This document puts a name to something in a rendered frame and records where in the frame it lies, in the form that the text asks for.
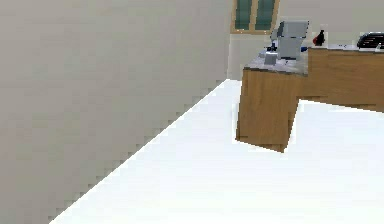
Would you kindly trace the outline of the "wooden kitchen counter cabinet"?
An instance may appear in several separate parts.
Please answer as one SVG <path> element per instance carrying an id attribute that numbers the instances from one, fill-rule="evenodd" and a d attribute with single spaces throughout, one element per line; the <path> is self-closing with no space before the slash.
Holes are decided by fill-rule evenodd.
<path id="1" fill-rule="evenodd" d="M 306 76 L 245 69 L 236 139 L 284 151 L 301 100 L 384 112 L 384 52 L 311 48 Z"/>

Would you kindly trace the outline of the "grey coffee machine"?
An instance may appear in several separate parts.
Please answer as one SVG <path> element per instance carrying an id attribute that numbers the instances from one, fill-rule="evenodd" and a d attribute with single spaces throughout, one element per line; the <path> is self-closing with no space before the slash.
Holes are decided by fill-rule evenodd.
<path id="1" fill-rule="evenodd" d="M 271 33 L 271 41 L 277 44 L 277 57 L 296 60 L 301 53 L 301 45 L 306 38 L 309 22 L 282 21 Z"/>

